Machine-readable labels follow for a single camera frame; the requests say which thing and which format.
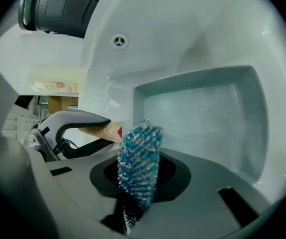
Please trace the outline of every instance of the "red tip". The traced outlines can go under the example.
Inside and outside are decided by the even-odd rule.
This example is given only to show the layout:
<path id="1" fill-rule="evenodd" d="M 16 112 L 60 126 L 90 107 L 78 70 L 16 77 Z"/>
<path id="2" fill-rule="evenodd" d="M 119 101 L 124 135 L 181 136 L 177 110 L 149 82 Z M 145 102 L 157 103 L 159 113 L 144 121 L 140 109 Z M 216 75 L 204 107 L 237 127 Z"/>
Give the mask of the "red tip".
<path id="1" fill-rule="evenodd" d="M 117 133 L 118 133 L 119 137 L 122 138 L 122 127 L 119 128 L 119 130 L 117 131 Z"/>

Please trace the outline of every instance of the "wooden brush handle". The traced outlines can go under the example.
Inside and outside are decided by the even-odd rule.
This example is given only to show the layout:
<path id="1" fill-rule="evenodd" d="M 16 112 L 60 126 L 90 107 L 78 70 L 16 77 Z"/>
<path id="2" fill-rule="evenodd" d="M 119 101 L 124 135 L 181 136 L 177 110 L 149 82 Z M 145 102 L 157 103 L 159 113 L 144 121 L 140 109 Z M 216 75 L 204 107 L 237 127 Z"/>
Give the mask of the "wooden brush handle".
<path id="1" fill-rule="evenodd" d="M 122 142 L 122 122 L 111 122 L 105 126 L 99 127 L 82 127 L 79 130 L 83 133 L 87 133 L 99 138 L 113 141 L 113 142 Z"/>

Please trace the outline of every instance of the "cardboard box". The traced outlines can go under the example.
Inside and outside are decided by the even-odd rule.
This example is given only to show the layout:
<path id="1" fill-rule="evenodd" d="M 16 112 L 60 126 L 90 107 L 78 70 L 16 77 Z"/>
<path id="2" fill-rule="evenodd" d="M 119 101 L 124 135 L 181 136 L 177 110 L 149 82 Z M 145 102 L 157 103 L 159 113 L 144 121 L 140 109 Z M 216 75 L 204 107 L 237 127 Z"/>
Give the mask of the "cardboard box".
<path id="1" fill-rule="evenodd" d="M 48 96 L 49 114 L 64 111 L 68 108 L 68 106 L 77 106 L 78 103 L 79 98 L 77 97 Z"/>

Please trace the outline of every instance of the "gray rectangular basin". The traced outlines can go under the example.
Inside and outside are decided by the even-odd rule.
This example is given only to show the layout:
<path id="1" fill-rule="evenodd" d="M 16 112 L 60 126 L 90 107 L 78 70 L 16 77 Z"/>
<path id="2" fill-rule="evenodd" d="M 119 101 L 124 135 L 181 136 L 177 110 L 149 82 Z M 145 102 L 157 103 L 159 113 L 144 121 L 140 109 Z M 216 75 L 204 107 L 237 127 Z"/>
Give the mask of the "gray rectangular basin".
<path id="1" fill-rule="evenodd" d="M 250 66 L 190 72 L 134 89 L 131 126 L 164 128 L 162 147 L 217 162 L 248 182 L 263 171 L 268 142 L 265 98 Z"/>

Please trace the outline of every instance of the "drain cover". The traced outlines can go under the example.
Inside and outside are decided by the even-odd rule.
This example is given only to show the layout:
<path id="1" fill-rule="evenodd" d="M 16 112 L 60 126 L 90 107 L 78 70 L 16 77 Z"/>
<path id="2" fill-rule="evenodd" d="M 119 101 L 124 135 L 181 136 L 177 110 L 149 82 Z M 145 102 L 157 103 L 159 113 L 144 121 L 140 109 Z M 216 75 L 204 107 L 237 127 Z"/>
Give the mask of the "drain cover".
<path id="1" fill-rule="evenodd" d="M 115 49 L 125 49 L 128 45 L 128 38 L 123 34 L 116 34 L 112 37 L 111 44 Z"/>

